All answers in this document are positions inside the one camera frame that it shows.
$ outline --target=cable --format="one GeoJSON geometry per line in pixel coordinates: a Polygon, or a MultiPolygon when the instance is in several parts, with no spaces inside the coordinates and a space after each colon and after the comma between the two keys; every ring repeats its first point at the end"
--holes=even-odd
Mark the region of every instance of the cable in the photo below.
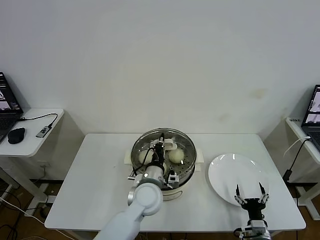
{"type": "Polygon", "coordinates": [[[297,152],[296,155],[295,155],[295,158],[294,158],[294,160],[293,160],[293,163],[292,163],[292,165],[291,165],[291,167],[290,167],[290,169],[289,169],[290,171],[291,171],[292,167],[294,166],[294,164],[295,164],[295,162],[296,162],[296,160],[297,160],[297,157],[298,157],[298,155],[299,155],[299,153],[300,153],[300,151],[301,151],[301,149],[302,149],[302,146],[305,144],[306,141],[311,141],[311,140],[310,140],[310,138],[308,138],[308,139],[306,139],[306,140],[304,140],[304,141],[302,142],[302,144],[301,144],[298,152],[297,152]]]}
{"type": "MultiPolygon", "coordinates": [[[[49,197],[47,196],[47,197],[46,197],[46,201],[45,201],[45,203],[44,203],[44,206],[47,204],[48,199],[49,199],[49,197]]],[[[29,202],[26,204],[26,207],[24,208],[25,211],[43,208],[43,207],[28,208],[27,206],[29,206],[29,204],[31,203],[31,201],[32,201],[32,198],[31,198],[31,199],[29,200],[29,202]]],[[[22,212],[20,212],[19,215],[18,215],[18,217],[17,217],[16,220],[15,220],[14,225],[11,227],[11,231],[9,232],[9,234],[8,234],[8,236],[7,236],[7,238],[6,238],[7,240],[9,240],[11,233],[12,233],[11,240],[17,240],[17,237],[18,237],[17,226],[18,226],[19,220],[20,220],[20,218],[22,217],[22,215],[23,215],[22,212]]]]}
{"type": "Polygon", "coordinates": [[[299,141],[302,140],[302,139],[310,139],[310,137],[309,137],[309,136],[304,136],[304,137],[302,137],[302,138],[299,138],[297,141],[295,141],[295,142],[284,152],[283,158],[285,158],[286,153],[287,153],[297,142],[299,142],[299,141]]]}
{"type": "Polygon", "coordinates": [[[154,153],[156,152],[156,150],[155,150],[153,147],[150,147],[150,148],[146,151],[146,154],[145,154],[145,156],[144,156],[144,159],[143,159],[143,162],[141,163],[141,165],[140,165],[137,169],[135,169],[134,166],[132,165],[132,170],[133,170],[133,172],[134,172],[134,174],[135,174],[136,176],[137,176],[137,171],[144,166],[144,164],[145,164],[145,162],[146,162],[146,159],[147,159],[147,156],[148,156],[148,153],[149,153],[150,150],[153,150],[154,153]]]}
{"type": "Polygon", "coordinates": [[[12,226],[10,226],[10,225],[8,225],[8,224],[5,224],[5,225],[0,226],[0,229],[2,229],[3,227],[8,227],[8,228],[10,228],[10,229],[11,229],[10,234],[11,234],[12,231],[13,231],[13,233],[15,234],[15,235],[12,235],[12,239],[13,239],[14,237],[15,237],[14,239],[17,239],[18,232],[17,232],[17,230],[16,230],[15,228],[13,228],[12,226]]]}
{"type": "Polygon", "coordinates": [[[48,240],[48,239],[40,237],[40,236],[28,236],[28,237],[20,239],[20,240],[27,240],[27,239],[30,239],[30,238],[38,238],[38,239],[42,239],[42,240],[48,240]]]}
{"type": "MultiPolygon", "coordinates": [[[[2,197],[0,197],[0,199],[1,199],[2,201],[6,202],[7,204],[9,204],[10,206],[12,206],[12,207],[14,207],[14,208],[16,208],[16,209],[20,210],[21,212],[23,212],[24,214],[28,215],[29,217],[34,218],[34,219],[35,219],[35,220],[37,220],[39,223],[41,223],[41,224],[45,225],[45,223],[44,223],[44,222],[42,222],[41,220],[39,220],[39,219],[38,219],[38,218],[36,218],[35,216],[32,216],[32,215],[30,215],[30,214],[26,213],[25,211],[23,211],[23,210],[22,210],[22,209],[20,209],[19,207],[17,207],[17,206],[15,206],[15,205],[11,204],[10,202],[7,202],[7,201],[6,201],[6,200],[4,200],[2,197]]],[[[54,230],[55,230],[55,231],[57,231],[58,233],[62,234],[63,236],[67,237],[68,239],[76,240],[76,239],[74,239],[74,238],[72,238],[72,237],[69,237],[68,235],[64,234],[63,232],[61,232],[61,231],[59,231],[59,230],[57,230],[57,229],[54,229],[54,230]]]]}
{"type": "MultiPolygon", "coordinates": [[[[20,202],[20,200],[19,200],[15,195],[13,195],[11,192],[8,192],[8,191],[0,191],[0,193],[7,193],[7,194],[11,195],[12,197],[14,197],[14,198],[19,202],[19,206],[20,206],[20,208],[21,208],[21,202],[20,202]]],[[[7,208],[7,209],[10,209],[10,210],[13,210],[13,211],[19,211],[19,210],[15,209],[15,208],[11,208],[11,207],[6,206],[6,205],[3,204],[2,202],[0,203],[0,206],[1,206],[1,205],[3,205],[3,206],[4,206],[5,208],[7,208]]]]}
{"type": "Polygon", "coordinates": [[[285,173],[284,173],[284,175],[283,175],[283,177],[282,177],[283,181],[284,181],[286,184],[288,183],[289,178],[290,178],[290,176],[291,176],[291,174],[292,174],[291,169],[292,169],[293,166],[295,165],[295,162],[296,162],[296,160],[297,160],[297,157],[298,157],[298,155],[299,155],[299,153],[300,153],[300,151],[301,151],[301,149],[302,149],[302,147],[303,147],[303,145],[305,144],[306,141],[311,141],[311,139],[310,139],[310,138],[307,138],[306,140],[304,140],[304,141],[302,142],[302,144],[301,144],[298,152],[297,152],[296,155],[295,155],[295,158],[294,158],[294,160],[293,160],[293,163],[292,163],[291,167],[285,171],[285,173]]]}
{"type": "Polygon", "coordinates": [[[38,182],[39,180],[43,179],[46,176],[46,167],[43,167],[43,176],[38,178],[37,180],[33,181],[32,183],[35,184],[36,182],[38,182]]]}
{"type": "Polygon", "coordinates": [[[18,118],[17,121],[18,121],[18,122],[21,122],[21,121],[26,121],[26,120],[35,120],[35,119],[44,118],[44,117],[50,116],[50,115],[55,115],[54,120],[48,125],[48,127],[51,128],[52,124],[54,124],[55,120],[57,120],[57,118],[58,118],[58,116],[59,116],[57,113],[48,113],[48,114],[46,114],[46,115],[36,116],[36,117],[33,117],[33,118],[21,117],[21,118],[18,118]]]}

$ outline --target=computer mouse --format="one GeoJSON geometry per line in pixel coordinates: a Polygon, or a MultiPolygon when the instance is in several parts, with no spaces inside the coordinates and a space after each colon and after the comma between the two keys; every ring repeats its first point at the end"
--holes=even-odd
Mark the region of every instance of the computer mouse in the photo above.
{"type": "Polygon", "coordinates": [[[25,138],[25,128],[16,128],[8,133],[8,142],[10,144],[18,144],[25,138]]]}

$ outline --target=power cord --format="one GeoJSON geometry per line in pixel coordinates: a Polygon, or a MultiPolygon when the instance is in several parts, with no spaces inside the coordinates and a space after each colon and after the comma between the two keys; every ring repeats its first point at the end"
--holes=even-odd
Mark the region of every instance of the power cord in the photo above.
{"type": "Polygon", "coordinates": [[[143,162],[141,163],[141,165],[140,165],[139,167],[137,167],[136,169],[135,169],[134,166],[132,165],[132,170],[133,170],[133,172],[134,172],[134,174],[135,174],[136,176],[137,176],[137,171],[144,166],[144,164],[145,164],[145,162],[146,162],[146,159],[147,159],[147,156],[148,156],[148,153],[149,153],[150,150],[153,150],[153,152],[154,152],[155,154],[157,154],[157,153],[156,153],[156,150],[155,150],[153,147],[150,147],[150,148],[146,151],[146,154],[145,154],[145,156],[144,156],[144,159],[143,159],[143,162]]]}
{"type": "Polygon", "coordinates": [[[51,127],[52,127],[52,124],[54,124],[55,120],[57,120],[57,118],[58,118],[58,116],[59,116],[57,113],[48,113],[48,114],[46,114],[46,115],[36,116],[36,117],[33,117],[33,118],[21,117],[21,118],[18,118],[17,121],[18,121],[18,122],[22,122],[22,121],[27,121],[27,120],[35,120],[35,119],[44,118],[44,117],[50,116],[50,115],[55,115],[54,120],[48,125],[48,127],[51,128],[51,127]]]}
{"type": "Polygon", "coordinates": [[[293,168],[293,166],[294,166],[294,164],[295,164],[295,162],[296,162],[296,160],[297,160],[297,158],[298,158],[298,155],[299,155],[299,153],[300,153],[300,151],[301,151],[301,149],[302,149],[302,147],[303,147],[303,145],[305,144],[306,141],[311,141],[311,139],[310,139],[310,138],[307,138],[306,140],[304,140],[304,141],[302,142],[302,144],[301,144],[298,152],[297,152],[296,155],[295,155],[295,158],[294,158],[294,160],[293,160],[293,163],[292,163],[291,167],[285,171],[285,173],[284,173],[284,175],[283,175],[283,177],[282,177],[282,179],[283,179],[283,181],[284,181],[285,183],[287,183],[287,182],[289,181],[289,178],[290,178],[290,176],[291,176],[291,174],[292,174],[292,170],[291,170],[291,169],[293,168]]]}
{"type": "MultiPolygon", "coordinates": [[[[32,216],[32,215],[30,215],[30,214],[26,213],[25,211],[23,211],[23,210],[22,210],[22,209],[20,209],[19,207],[17,207],[17,206],[15,206],[15,205],[11,204],[10,202],[7,202],[7,201],[6,201],[6,200],[4,200],[2,197],[0,197],[0,200],[4,201],[5,203],[9,204],[10,206],[12,206],[12,207],[14,207],[14,208],[16,208],[16,209],[18,209],[18,210],[20,210],[22,213],[24,213],[24,214],[28,215],[29,217],[31,217],[31,218],[33,218],[33,219],[37,220],[39,223],[41,223],[41,224],[45,225],[45,223],[44,223],[44,222],[42,222],[41,220],[39,220],[39,219],[38,219],[38,218],[36,218],[35,216],[32,216]]],[[[57,231],[58,233],[62,234],[63,236],[67,237],[68,239],[76,240],[76,239],[74,239],[74,238],[72,238],[72,237],[70,237],[70,236],[68,236],[68,235],[64,234],[63,232],[61,232],[61,231],[59,231],[59,230],[57,230],[57,229],[54,229],[54,230],[55,230],[55,231],[57,231]]]]}
{"type": "MultiPolygon", "coordinates": [[[[46,201],[45,201],[45,203],[44,203],[43,206],[45,206],[45,205],[47,204],[48,199],[49,199],[49,198],[48,198],[48,196],[47,196],[46,201]]],[[[32,198],[31,198],[30,201],[26,204],[26,206],[29,206],[29,204],[31,203],[31,201],[32,201],[32,198]]],[[[43,207],[35,207],[35,208],[27,208],[27,207],[25,207],[24,210],[26,211],[26,210],[42,209],[42,208],[43,208],[43,207]]],[[[14,225],[13,225],[12,227],[8,225],[8,227],[9,227],[11,230],[10,230],[9,234],[7,235],[6,240],[9,240],[11,235],[12,235],[12,236],[11,236],[11,240],[17,240],[17,237],[18,237],[17,227],[18,227],[18,223],[19,223],[19,220],[20,220],[20,218],[22,217],[22,215],[23,215],[22,212],[20,212],[19,215],[18,215],[18,217],[17,217],[16,220],[15,220],[14,225]]]]}
{"type": "Polygon", "coordinates": [[[297,142],[299,142],[299,141],[302,140],[302,139],[310,139],[310,138],[311,138],[311,137],[309,137],[309,136],[304,136],[304,137],[299,138],[297,141],[295,141],[295,142],[284,152],[283,158],[285,158],[285,155],[287,154],[287,152],[288,152],[297,142]]]}
{"type": "Polygon", "coordinates": [[[43,179],[47,174],[46,174],[46,166],[41,166],[41,168],[43,168],[43,176],[38,178],[37,180],[33,181],[32,183],[35,184],[36,182],[38,182],[39,180],[43,179]]]}

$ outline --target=steamed bun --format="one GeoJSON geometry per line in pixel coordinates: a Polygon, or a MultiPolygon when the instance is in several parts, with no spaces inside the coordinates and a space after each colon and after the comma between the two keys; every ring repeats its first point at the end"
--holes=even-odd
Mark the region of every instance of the steamed bun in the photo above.
{"type": "MultiPolygon", "coordinates": [[[[144,162],[144,159],[145,159],[145,156],[146,156],[146,154],[147,154],[147,151],[148,151],[148,150],[143,150],[143,151],[141,151],[140,154],[139,154],[139,162],[140,162],[141,164],[144,162]]],[[[144,164],[149,164],[149,163],[151,163],[153,154],[154,154],[154,151],[153,151],[153,150],[150,150],[150,151],[148,152],[148,155],[146,156],[146,159],[145,159],[144,164]]]]}
{"type": "Polygon", "coordinates": [[[183,159],[185,159],[185,153],[181,148],[169,152],[169,160],[174,164],[179,164],[183,159]]]}

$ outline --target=white desk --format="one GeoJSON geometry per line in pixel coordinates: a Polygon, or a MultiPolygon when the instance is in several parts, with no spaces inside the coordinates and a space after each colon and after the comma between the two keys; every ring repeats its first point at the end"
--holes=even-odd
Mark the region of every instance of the white desk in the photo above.
{"type": "MultiPolygon", "coordinates": [[[[285,120],[286,123],[288,124],[288,126],[292,129],[294,134],[299,139],[307,136],[301,128],[301,124],[302,124],[303,119],[304,119],[303,117],[287,117],[285,120]]],[[[310,141],[306,141],[303,146],[310,153],[313,160],[317,164],[320,164],[320,152],[315,147],[315,145],[310,141]]],[[[320,183],[317,183],[315,186],[313,186],[307,192],[305,191],[305,189],[303,187],[297,187],[296,189],[298,190],[298,192],[300,194],[300,197],[298,198],[299,206],[305,206],[308,209],[312,219],[315,221],[320,221],[320,214],[318,213],[316,207],[314,206],[314,204],[311,201],[313,198],[315,198],[316,196],[318,196],[320,194],[320,183]]]]}
{"type": "MultiPolygon", "coordinates": [[[[88,134],[45,221],[49,229],[99,231],[128,205],[131,172],[124,156],[140,134],[88,134]]],[[[208,183],[214,157],[239,153],[257,161],[270,182],[263,210],[270,231],[300,230],[306,223],[264,144],[256,134],[189,134],[203,152],[201,171],[194,173],[181,197],[165,201],[146,217],[142,232],[232,232],[247,224],[247,211],[224,201],[208,183]]]]}
{"type": "Polygon", "coordinates": [[[47,195],[43,193],[46,184],[38,188],[34,185],[24,174],[23,170],[16,166],[8,157],[32,157],[37,153],[39,148],[45,142],[53,128],[57,125],[59,120],[64,114],[64,110],[60,108],[29,108],[24,109],[23,117],[26,119],[39,117],[42,115],[56,113],[58,114],[57,119],[52,124],[52,129],[46,134],[44,138],[36,137],[36,135],[42,130],[44,126],[48,126],[54,119],[55,115],[50,115],[34,120],[26,120],[17,122],[12,129],[25,128],[24,139],[22,142],[17,144],[8,143],[8,137],[6,136],[0,143],[0,167],[7,172],[16,182],[23,186],[28,192],[35,196],[30,206],[39,202],[45,202],[47,195]]]}

